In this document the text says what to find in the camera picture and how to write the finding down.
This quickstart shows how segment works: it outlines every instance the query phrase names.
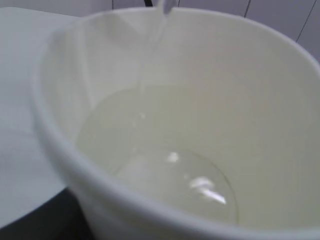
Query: white table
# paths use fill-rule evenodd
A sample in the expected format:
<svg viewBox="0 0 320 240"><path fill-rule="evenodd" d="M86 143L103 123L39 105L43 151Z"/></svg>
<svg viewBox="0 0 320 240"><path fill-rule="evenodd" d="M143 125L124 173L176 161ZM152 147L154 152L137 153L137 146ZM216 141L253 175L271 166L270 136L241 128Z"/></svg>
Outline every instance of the white table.
<svg viewBox="0 0 320 240"><path fill-rule="evenodd" d="M0 8L0 229L37 209L65 187L40 150L28 94L42 42L75 19L16 7Z"/></svg>

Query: cup rim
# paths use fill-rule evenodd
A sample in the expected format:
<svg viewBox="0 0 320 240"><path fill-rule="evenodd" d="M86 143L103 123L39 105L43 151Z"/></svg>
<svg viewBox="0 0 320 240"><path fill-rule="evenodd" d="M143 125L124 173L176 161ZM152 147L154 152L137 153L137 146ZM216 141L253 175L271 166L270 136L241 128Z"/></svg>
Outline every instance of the cup rim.
<svg viewBox="0 0 320 240"><path fill-rule="evenodd" d="M31 77L31 111L36 120L37 127L42 130L41 134L50 143L50 146L56 153L63 156L60 163L68 171L72 172L78 178L84 180L87 187L91 188L102 199L117 202L121 208L143 216L148 222L165 226L169 229L185 232L197 239L221 239L221 240L318 240L320 238L320 226L294 230L254 230L240 226L233 226L224 223L205 220L203 218L193 216L162 203L152 201L142 195L139 195L121 184L114 178L108 176L105 172L98 168L85 155L80 153L74 144L71 143L60 131L59 127L53 120L49 107L46 104L45 97L41 91L41 62L53 40L60 34L80 26L93 19L104 15L121 15L128 12L149 12L152 8L137 7L127 9L117 9L113 11L96 13L82 19L77 19L71 24L58 29L44 43L40 54L37 57L33 75ZM250 24L253 27L262 29L271 35L277 37L280 41L287 43L288 47L295 49L301 57L303 57L312 66L320 79L320 66L318 62L304 48L298 45L284 34L268 27L262 23L236 16L232 14L179 7L173 11L186 14L212 15L227 19L241 21Z"/></svg>

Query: dark surface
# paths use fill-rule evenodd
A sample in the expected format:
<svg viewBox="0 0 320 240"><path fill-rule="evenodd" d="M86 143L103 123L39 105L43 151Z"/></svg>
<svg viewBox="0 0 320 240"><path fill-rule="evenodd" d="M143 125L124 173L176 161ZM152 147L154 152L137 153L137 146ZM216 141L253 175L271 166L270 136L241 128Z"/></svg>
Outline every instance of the dark surface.
<svg viewBox="0 0 320 240"><path fill-rule="evenodd" d="M67 190L0 229L0 240L94 240L80 206Z"/></svg>

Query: wall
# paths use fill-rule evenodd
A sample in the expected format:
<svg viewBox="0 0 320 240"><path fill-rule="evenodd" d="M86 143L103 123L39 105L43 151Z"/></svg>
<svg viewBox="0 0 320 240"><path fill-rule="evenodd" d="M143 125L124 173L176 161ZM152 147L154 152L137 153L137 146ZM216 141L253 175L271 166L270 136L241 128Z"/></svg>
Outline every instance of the wall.
<svg viewBox="0 0 320 240"><path fill-rule="evenodd" d="M177 1L179 7L219 11L266 24L297 41L320 61L320 0ZM18 7L80 17L144 5L144 0L0 0L0 8Z"/></svg>

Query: white cup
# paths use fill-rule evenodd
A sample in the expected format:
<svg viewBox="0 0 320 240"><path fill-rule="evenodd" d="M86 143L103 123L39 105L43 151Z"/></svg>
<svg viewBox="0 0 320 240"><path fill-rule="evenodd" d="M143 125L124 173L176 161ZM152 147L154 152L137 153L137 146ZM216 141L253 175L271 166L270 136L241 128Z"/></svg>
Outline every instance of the white cup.
<svg viewBox="0 0 320 240"><path fill-rule="evenodd" d="M174 9L148 73L150 84L212 92L212 106L224 101L218 114L228 118L218 127L201 126L204 141L191 139L190 145L228 177L239 226L209 222L129 191L75 147L95 106L135 84L152 13L136 8L83 18L51 37L35 69L37 134L96 238L320 239L320 67L262 24Z"/></svg>

